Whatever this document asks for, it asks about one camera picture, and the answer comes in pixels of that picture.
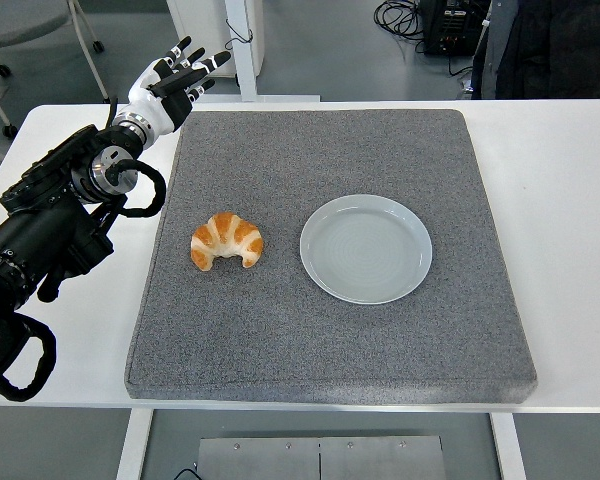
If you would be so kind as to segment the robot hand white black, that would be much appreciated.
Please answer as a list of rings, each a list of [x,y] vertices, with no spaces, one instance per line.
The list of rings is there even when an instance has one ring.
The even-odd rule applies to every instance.
[[[186,36],[153,61],[130,88],[129,103],[112,121],[134,131],[146,147],[180,128],[194,103],[215,84],[211,74],[231,59],[228,51],[208,56],[204,48],[187,54],[190,44]]]

